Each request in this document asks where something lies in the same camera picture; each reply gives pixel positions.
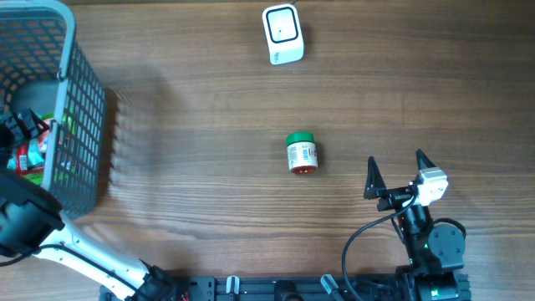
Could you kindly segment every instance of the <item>green item in basket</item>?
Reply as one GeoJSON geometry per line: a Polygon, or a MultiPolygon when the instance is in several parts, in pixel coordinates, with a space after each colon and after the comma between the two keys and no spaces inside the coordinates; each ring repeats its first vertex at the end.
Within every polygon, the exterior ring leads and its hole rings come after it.
{"type": "MultiPolygon", "coordinates": [[[[76,175],[76,165],[75,164],[71,164],[71,162],[68,162],[68,163],[65,164],[65,162],[62,162],[61,166],[65,167],[68,171],[70,171],[70,172],[72,172],[73,174],[76,175]]],[[[63,172],[63,171],[54,172],[54,174],[53,174],[53,181],[54,182],[63,181],[63,180],[65,180],[65,181],[69,180],[69,173],[68,172],[63,172]]]]}
{"type": "Polygon", "coordinates": [[[43,183],[43,174],[44,173],[40,171],[38,173],[27,174],[23,177],[30,180],[35,185],[41,185],[41,183],[43,183]]]}
{"type": "MultiPolygon", "coordinates": [[[[69,112],[74,114],[73,107],[70,107],[69,112]]],[[[61,119],[61,124],[63,126],[67,126],[67,130],[69,130],[69,132],[71,132],[73,135],[76,135],[76,122],[72,117],[64,115],[61,119]]]]}
{"type": "Polygon", "coordinates": [[[46,114],[43,117],[41,117],[41,120],[47,120],[54,117],[54,113],[46,114]]]}

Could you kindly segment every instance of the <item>small jar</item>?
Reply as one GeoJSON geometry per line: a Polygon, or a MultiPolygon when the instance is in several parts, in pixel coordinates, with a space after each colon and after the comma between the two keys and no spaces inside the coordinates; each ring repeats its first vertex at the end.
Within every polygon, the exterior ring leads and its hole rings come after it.
{"type": "Polygon", "coordinates": [[[314,144],[314,135],[298,132],[286,138],[288,168],[294,174],[313,173],[318,169],[318,154],[314,144]]]}

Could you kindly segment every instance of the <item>wood grain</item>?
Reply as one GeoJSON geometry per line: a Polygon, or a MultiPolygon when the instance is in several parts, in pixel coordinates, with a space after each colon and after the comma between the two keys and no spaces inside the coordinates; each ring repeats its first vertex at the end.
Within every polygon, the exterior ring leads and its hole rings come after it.
{"type": "MultiPolygon", "coordinates": [[[[299,3],[305,57],[273,67],[271,3],[73,7],[107,87],[99,205],[77,223],[177,274],[340,274],[350,234],[383,213],[362,199],[374,155],[388,186],[422,148],[450,176],[433,217],[468,231],[474,300],[535,293],[535,5],[299,3]],[[309,130],[319,169],[288,172],[285,137],[309,130]]],[[[391,225],[350,249],[349,270],[407,257],[391,225]]],[[[0,300],[95,300],[99,285],[27,259],[0,300]]]]}

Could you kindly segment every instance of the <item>white box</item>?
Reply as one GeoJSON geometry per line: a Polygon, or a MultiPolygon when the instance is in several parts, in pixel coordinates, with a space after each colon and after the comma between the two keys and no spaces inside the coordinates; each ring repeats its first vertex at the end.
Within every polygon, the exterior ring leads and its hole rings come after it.
{"type": "Polygon", "coordinates": [[[266,8],[262,14],[271,64],[300,60],[304,54],[298,11],[292,4],[266,8]]]}

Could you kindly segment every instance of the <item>mesh basket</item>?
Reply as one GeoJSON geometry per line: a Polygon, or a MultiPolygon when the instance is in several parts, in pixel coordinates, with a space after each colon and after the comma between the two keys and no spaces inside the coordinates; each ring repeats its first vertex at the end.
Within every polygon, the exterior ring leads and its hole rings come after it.
{"type": "Polygon", "coordinates": [[[0,3],[0,108],[53,113],[41,186],[71,218],[96,201],[106,110],[104,89],[74,35],[74,15],[62,3],[0,3]]]}

